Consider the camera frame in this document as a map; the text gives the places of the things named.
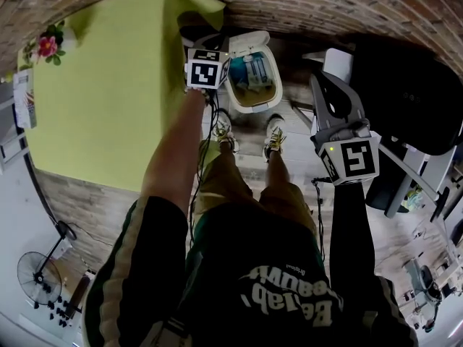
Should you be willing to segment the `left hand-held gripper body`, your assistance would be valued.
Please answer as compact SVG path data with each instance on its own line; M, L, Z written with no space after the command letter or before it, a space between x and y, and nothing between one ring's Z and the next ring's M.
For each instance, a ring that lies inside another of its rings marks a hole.
M230 65L228 38L201 38L187 50L184 73L188 87L217 90L226 80Z

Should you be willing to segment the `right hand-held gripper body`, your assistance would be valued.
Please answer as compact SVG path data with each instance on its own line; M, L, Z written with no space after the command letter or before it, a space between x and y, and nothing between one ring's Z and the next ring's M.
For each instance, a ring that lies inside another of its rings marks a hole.
M333 185L352 184L379 175L379 141L367 119L319 129L311 140Z

